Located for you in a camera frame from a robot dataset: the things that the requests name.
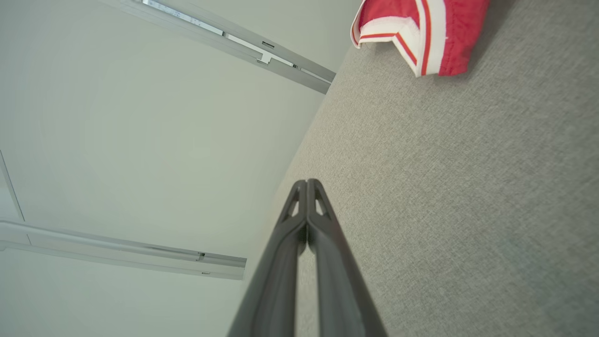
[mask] red stripe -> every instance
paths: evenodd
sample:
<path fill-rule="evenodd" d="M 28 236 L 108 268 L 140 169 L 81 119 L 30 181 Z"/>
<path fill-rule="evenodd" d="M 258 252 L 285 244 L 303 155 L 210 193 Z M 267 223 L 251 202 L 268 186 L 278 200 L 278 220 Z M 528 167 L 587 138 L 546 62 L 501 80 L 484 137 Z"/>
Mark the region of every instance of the red stripe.
<path fill-rule="evenodd" d="M 424 7 L 424 16 L 426 19 L 426 42 L 424 45 L 424 57 L 422 58 L 422 72 L 421 74 L 426 75 L 426 66 L 428 64 L 428 54 L 431 51 L 431 12 L 428 10 L 428 3 L 426 0 L 422 0 L 422 6 Z"/>
<path fill-rule="evenodd" d="M 395 33 L 370 34 L 370 35 L 364 35 L 364 36 L 360 37 L 360 40 L 363 39 L 363 38 L 392 37 L 394 35 L 395 35 Z"/>
<path fill-rule="evenodd" d="M 412 60 L 412 62 L 414 62 L 414 65 L 416 65 L 416 57 L 414 57 L 414 54 L 412 54 L 412 51 L 408 48 L 408 45 L 406 44 L 406 42 L 404 41 L 403 38 L 401 38 L 400 33 L 398 32 L 397 34 L 395 34 L 395 37 L 397 37 L 397 41 L 400 42 L 401 46 L 404 47 L 404 49 L 406 50 L 406 53 L 408 54 L 408 56 L 410 57 L 410 59 Z"/>
<path fill-rule="evenodd" d="M 416 57 L 414 56 L 414 54 L 412 53 L 412 51 L 408 48 L 408 45 L 406 44 L 406 42 L 404 41 L 404 39 L 401 37 L 400 33 L 382 33 L 382 34 L 370 34 L 370 35 L 364 35 L 363 37 L 360 37 L 360 41 L 362 41 L 363 38 L 377 38 L 377 37 L 396 37 L 397 41 L 400 42 L 401 46 L 404 47 L 404 50 L 406 51 L 406 53 L 408 54 L 408 56 L 410 57 L 410 59 L 412 60 L 412 62 L 414 62 L 414 64 L 416 65 L 417 60 Z"/>

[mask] red and white cloth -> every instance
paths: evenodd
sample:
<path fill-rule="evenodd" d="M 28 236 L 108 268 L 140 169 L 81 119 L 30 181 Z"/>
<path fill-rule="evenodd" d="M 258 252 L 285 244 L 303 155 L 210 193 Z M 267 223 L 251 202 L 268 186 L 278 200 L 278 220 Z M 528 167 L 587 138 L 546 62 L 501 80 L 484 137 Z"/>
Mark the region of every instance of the red and white cloth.
<path fill-rule="evenodd" d="M 356 48 L 392 41 L 416 77 L 468 70 L 489 0 L 362 0 L 353 21 Z"/>

